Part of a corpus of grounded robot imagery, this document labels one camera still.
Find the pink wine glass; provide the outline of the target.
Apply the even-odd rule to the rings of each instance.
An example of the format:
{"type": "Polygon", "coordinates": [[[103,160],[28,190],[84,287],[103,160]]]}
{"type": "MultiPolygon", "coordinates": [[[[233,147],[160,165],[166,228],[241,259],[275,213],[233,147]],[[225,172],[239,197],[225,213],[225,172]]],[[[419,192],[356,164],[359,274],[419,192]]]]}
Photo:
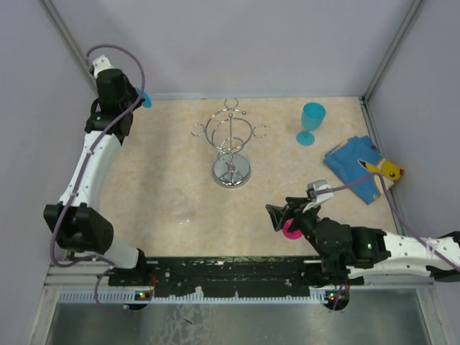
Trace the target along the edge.
{"type": "Polygon", "coordinates": [[[300,239],[303,234],[301,232],[301,230],[299,229],[294,229],[294,230],[290,230],[290,227],[292,225],[294,221],[294,218],[289,218],[283,225],[282,227],[282,234],[287,238],[287,239],[290,239],[290,240],[297,240],[297,239],[300,239]]]}

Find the blue wine glass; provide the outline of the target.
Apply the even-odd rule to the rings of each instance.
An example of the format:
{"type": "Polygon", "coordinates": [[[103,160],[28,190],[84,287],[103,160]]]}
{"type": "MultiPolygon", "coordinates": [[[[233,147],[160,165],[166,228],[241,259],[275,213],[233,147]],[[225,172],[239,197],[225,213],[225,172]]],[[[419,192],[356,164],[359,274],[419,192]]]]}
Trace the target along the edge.
{"type": "Polygon", "coordinates": [[[141,88],[136,88],[136,91],[138,95],[141,96],[141,101],[139,102],[139,104],[146,109],[152,108],[152,99],[150,98],[148,93],[143,91],[141,88]]]}
{"type": "Polygon", "coordinates": [[[296,135],[298,144],[311,146],[315,142],[313,131],[322,125],[325,116],[326,109],[319,103],[310,102],[303,107],[301,116],[303,130],[296,135]]]}

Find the clear wine glass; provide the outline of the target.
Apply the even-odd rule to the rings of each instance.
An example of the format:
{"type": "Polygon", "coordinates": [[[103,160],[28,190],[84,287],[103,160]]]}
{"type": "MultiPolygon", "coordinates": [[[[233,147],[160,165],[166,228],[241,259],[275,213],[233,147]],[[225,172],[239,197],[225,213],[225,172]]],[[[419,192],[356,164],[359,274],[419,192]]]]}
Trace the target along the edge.
{"type": "Polygon", "coordinates": [[[178,188],[170,191],[167,208],[175,221],[182,226],[190,225],[194,220],[194,207],[187,195],[178,188]]]}

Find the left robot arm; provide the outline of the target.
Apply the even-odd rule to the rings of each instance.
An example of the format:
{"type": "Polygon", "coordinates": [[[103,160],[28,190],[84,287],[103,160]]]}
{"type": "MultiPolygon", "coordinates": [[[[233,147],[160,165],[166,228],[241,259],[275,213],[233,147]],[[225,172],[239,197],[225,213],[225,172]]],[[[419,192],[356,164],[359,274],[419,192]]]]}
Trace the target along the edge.
{"type": "Polygon", "coordinates": [[[78,164],[60,200],[46,205],[43,212],[52,232],[50,259],[64,267],[55,248],[83,252],[85,259],[122,269],[128,281],[141,285],[150,276],[149,267],[139,261],[139,249],[115,237],[99,204],[111,164],[130,133],[134,110],[142,105],[142,94],[118,68],[96,70],[94,76],[98,97],[86,122],[78,164]]]}

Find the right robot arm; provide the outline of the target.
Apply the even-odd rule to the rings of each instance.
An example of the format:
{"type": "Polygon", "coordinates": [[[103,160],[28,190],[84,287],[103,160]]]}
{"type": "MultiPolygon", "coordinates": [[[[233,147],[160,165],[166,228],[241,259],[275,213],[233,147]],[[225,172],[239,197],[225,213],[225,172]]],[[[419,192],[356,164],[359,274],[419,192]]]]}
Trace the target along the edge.
{"type": "Polygon", "coordinates": [[[459,233],[438,239],[400,236],[381,229],[321,218],[330,193],[288,197],[284,206],[265,206],[275,231],[299,231],[321,260],[321,276],[332,285],[371,275],[414,275],[459,281],[459,233]]]}

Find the chrome wine glass rack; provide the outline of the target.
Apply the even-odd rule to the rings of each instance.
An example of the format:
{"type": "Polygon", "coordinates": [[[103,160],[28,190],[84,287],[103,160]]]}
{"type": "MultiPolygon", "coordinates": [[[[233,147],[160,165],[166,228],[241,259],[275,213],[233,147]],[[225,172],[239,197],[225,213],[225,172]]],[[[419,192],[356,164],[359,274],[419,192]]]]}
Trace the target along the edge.
{"type": "Polygon", "coordinates": [[[217,152],[211,168],[214,182],[228,189],[240,188],[251,178],[252,169],[242,151],[252,139],[267,136],[266,124],[251,124],[237,98],[224,100],[224,107],[207,121],[193,125],[190,134],[204,137],[217,152]]]}

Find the blue Pikachu cloth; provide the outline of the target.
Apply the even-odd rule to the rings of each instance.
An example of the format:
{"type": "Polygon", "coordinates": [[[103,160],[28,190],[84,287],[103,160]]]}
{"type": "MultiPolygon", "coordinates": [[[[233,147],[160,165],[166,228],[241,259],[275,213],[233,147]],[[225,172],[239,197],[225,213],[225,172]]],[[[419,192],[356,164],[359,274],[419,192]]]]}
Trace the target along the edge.
{"type": "Polygon", "coordinates": [[[380,154],[368,136],[345,140],[330,149],[323,161],[344,184],[353,183],[370,173],[381,174],[385,187],[377,176],[372,176],[351,188],[367,205],[382,196],[384,189],[390,189],[404,174],[401,167],[380,154]]]}

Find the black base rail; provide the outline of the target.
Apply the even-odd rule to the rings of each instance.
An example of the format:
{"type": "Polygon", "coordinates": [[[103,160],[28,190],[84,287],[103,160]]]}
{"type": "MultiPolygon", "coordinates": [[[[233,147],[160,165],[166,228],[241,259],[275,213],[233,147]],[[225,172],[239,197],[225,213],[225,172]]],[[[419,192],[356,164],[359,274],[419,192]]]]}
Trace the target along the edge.
{"type": "Polygon", "coordinates": [[[113,269],[109,286],[146,286],[158,298],[189,296],[200,288],[206,298],[308,297],[329,282],[317,256],[146,257],[134,269],[113,269]]]}

